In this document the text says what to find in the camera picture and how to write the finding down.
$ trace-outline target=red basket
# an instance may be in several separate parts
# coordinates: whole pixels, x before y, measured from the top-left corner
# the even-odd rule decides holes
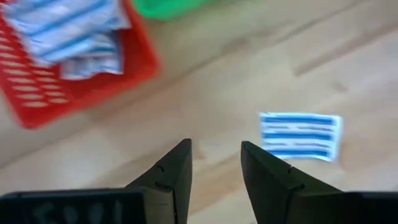
[[[130,0],[123,3],[132,24],[132,29],[118,31],[124,50],[124,74],[101,73],[83,81],[60,79],[59,66],[48,69],[34,65],[14,29],[0,17],[0,87],[23,127],[38,128],[155,75],[159,64],[141,18]]]

